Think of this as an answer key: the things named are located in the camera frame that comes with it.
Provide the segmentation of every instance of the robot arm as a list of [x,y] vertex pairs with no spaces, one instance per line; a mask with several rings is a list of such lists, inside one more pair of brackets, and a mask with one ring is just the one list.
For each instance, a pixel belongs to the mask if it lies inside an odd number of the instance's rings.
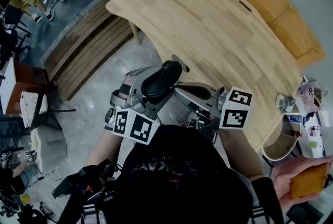
[[[166,61],[162,66],[146,67],[127,73],[119,90],[112,92],[112,107],[105,117],[105,129],[116,135],[132,140],[136,138],[138,140],[134,141],[148,144],[153,134],[144,132],[149,130],[150,133],[154,133],[154,130],[157,130],[160,125],[157,113],[171,96],[175,95],[199,117],[198,131],[213,139],[214,133],[219,129],[222,106],[230,89],[221,88],[217,91],[204,83],[176,84],[181,73],[182,67],[176,61]],[[129,129],[132,129],[129,126],[135,125],[136,115],[145,120],[134,132],[144,138],[133,134],[126,135],[130,134]]]

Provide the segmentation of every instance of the black cable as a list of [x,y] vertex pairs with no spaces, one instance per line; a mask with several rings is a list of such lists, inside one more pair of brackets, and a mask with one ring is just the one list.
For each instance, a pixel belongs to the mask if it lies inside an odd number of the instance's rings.
[[46,177],[46,175],[43,176],[43,177],[38,177],[38,175],[37,175],[37,180],[36,180],[36,181],[34,181],[34,182],[31,183],[30,185],[28,185],[28,186],[27,186],[26,188],[24,188],[23,190],[18,191],[17,193],[14,193],[14,194],[18,194],[18,193],[20,193],[20,192],[24,192],[24,191],[26,191],[26,190],[27,190],[28,188],[30,188],[32,185],[36,184],[38,181],[43,180],[45,177]]
[[61,181],[62,181],[62,179],[57,179],[57,180],[53,179],[49,173],[48,173],[48,174],[46,174],[46,175],[48,175],[48,176],[49,176],[49,177],[50,177],[52,180],[54,180],[54,181],[59,181],[59,180],[61,180]]
[[56,1],[52,0],[52,1],[51,1],[51,4],[52,4],[53,6],[51,7],[51,9],[53,9],[53,8],[57,5],[58,2],[59,2],[59,0],[56,0]]

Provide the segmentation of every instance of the chair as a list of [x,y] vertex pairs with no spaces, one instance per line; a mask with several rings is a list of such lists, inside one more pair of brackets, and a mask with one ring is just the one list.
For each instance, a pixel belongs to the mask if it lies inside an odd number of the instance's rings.
[[[40,114],[40,110],[42,107],[44,107],[46,111]],[[44,92],[39,92],[38,97],[37,97],[34,116],[33,116],[30,127],[28,127],[27,129],[29,131],[32,131],[33,129],[36,129],[39,126],[45,125],[50,128],[62,131],[62,127],[59,124],[56,117],[54,116],[54,113],[75,112],[75,111],[76,111],[76,109],[67,109],[67,110],[50,109],[47,95]]]
[[18,26],[18,24],[22,24],[23,26],[25,25],[22,21],[20,21],[21,17],[23,15],[23,11],[20,8],[16,8],[11,5],[7,5],[6,10],[5,10],[5,23],[7,25],[10,25],[10,29],[14,30],[15,28],[18,28],[22,31],[24,31],[27,34],[27,37],[30,37],[31,33],[24,28]]
[[12,56],[12,52],[15,53],[14,60],[19,61],[20,55],[24,50],[31,50],[30,46],[22,47],[24,40],[26,37],[29,37],[30,34],[25,34],[23,38],[21,38],[21,42],[16,47],[18,43],[18,38],[20,38],[15,29],[5,29],[4,26],[0,23],[0,70],[4,68],[4,65],[7,61],[9,61]]

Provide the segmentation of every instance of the wooden slatted panel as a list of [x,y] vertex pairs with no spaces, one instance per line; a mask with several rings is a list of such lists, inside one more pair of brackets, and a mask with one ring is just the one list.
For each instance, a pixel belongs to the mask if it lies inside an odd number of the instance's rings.
[[108,1],[101,1],[85,15],[46,59],[44,66],[50,80],[57,80],[81,49],[110,24],[111,14],[105,9]]
[[116,18],[97,37],[82,48],[57,80],[63,100],[71,100],[90,76],[133,37],[133,33],[128,21]]

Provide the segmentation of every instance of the light wood tabletop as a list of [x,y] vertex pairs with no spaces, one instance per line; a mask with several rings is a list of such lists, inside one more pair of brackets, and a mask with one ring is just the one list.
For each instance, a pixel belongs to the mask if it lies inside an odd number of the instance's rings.
[[161,59],[189,68],[182,81],[254,92],[244,129],[259,150],[282,119],[278,93],[295,96],[302,72],[295,58],[246,0],[111,0],[106,8],[137,25]]

